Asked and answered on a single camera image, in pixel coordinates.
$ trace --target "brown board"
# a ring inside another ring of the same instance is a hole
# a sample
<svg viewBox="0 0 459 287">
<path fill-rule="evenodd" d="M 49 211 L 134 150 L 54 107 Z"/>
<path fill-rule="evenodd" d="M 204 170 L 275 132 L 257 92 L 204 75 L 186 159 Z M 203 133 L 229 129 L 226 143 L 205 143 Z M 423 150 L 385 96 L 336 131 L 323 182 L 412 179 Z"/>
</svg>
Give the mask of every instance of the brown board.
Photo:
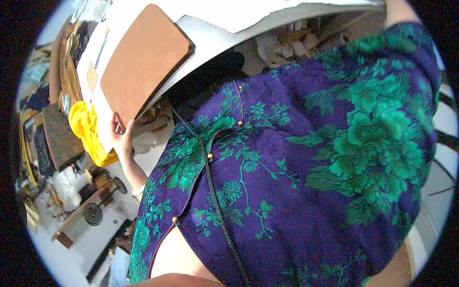
<svg viewBox="0 0 459 287">
<path fill-rule="evenodd" d="M 113 53 L 101 78 L 122 131 L 193 52 L 193 44 L 156 5 L 139 14 Z"/>
</svg>

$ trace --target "white paper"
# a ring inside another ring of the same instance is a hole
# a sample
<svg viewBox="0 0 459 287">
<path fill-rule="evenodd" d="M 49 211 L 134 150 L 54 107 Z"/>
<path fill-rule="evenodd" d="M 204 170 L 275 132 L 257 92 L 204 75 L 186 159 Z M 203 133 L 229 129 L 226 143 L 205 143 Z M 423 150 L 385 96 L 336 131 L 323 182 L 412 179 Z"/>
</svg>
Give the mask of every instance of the white paper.
<svg viewBox="0 0 459 287">
<path fill-rule="evenodd" d="M 272 12 L 296 7 L 301 3 L 355 6 L 378 5 L 377 2 L 372 0 L 116 0 L 107 11 L 106 17 L 109 19 L 111 17 L 123 17 L 126 14 L 138 15 L 146 5 L 155 4 L 174 22 L 178 21 L 183 15 L 188 15 L 222 27 L 228 32 L 237 33 L 256 24 Z"/>
</svg>

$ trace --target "small beige card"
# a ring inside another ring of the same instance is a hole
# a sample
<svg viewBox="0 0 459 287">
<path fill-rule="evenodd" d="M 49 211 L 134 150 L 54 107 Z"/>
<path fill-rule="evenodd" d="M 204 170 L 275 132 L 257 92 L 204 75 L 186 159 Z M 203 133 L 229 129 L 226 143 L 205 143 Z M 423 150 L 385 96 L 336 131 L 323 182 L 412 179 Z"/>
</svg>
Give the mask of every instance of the small beige card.
<svg viewBox="0 0 459 287">
<path fill-rule="evenodd" d="M 89 63 L 88 72 L 86 74 L 86 80 L 88 81 L 88 85 L 89 85 L 89 89 L 91 90 L 91 94 L 94 93 L 95 84 L 97 82 L 97 74 L 95 72 L 92 61 Z"/>
</svg>

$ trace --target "yellow cloth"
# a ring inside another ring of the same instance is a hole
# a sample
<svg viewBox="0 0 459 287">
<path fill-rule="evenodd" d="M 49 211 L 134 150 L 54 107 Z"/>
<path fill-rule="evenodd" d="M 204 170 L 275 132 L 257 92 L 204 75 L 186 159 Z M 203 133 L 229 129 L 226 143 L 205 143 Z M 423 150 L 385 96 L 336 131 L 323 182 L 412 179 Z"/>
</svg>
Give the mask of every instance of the yellow cloth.
<svg viewBox="0 0 459 287">
<path fill-rule="evenodd" d="M 97 166 L 104 167 L 118 161 L 116 152 L 107 154 L 97 137 L 97 113 L 94 107 L 88 111 L 85 101 L 76 102 L 70 109 L 68 122 Z"/>
</svg>

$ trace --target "white bracelet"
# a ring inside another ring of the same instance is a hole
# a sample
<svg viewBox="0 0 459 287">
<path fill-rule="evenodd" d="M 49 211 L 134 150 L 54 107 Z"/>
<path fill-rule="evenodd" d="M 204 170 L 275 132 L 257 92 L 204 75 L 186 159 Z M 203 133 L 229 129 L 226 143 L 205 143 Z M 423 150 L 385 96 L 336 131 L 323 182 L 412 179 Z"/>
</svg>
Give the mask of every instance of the white bracelet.
<svg viewBox="0 0 459 287">
<path fill-rule="evenodd" d="M 142 187 L 139 188 L 138 190 L 132 190 L 132 194 L 133 195 L 139 195 L 139 194 L 143 193 L 144 188 L 145 188 L 145 185 L 142 185 Z"/>
</svg>

